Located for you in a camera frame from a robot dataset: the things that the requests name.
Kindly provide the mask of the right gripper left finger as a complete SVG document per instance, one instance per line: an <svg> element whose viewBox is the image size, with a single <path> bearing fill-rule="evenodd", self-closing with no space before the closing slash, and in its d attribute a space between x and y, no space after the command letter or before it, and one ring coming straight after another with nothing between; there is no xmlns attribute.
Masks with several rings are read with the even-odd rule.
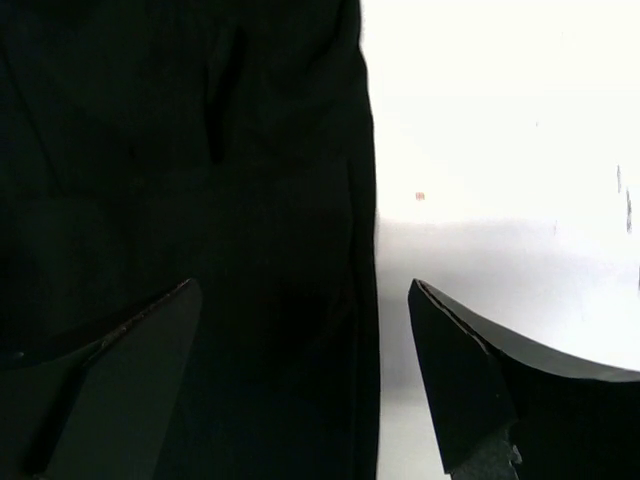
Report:
<svg viewBox="0 0 640 480"><path fill-rule="evenodd" d="M153 478L201 304L188 279L99 321L2 342L2 478Z"/></svg>

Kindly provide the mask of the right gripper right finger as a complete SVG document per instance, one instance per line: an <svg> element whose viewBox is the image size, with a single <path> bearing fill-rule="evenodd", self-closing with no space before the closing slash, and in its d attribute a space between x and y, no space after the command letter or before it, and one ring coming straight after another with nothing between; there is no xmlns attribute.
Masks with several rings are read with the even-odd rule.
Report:
<svg viewBox="0 0 640 480"><path fill-rule="evenodd" d="M639 375L560 352L428 283L408 294L444 471L453 479L639 475Z"/></svg>

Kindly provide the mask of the black t shirt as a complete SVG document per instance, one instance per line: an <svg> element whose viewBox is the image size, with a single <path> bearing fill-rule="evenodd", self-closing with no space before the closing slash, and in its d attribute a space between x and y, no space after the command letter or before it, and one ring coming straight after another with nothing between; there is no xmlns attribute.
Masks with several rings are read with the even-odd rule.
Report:
<svg viewBox="0 0 640 480"><path fill-rule="evenodd" d="M195 280L159 479L372 479L376 174L357 1L5 1L1 342Z"/></svg>

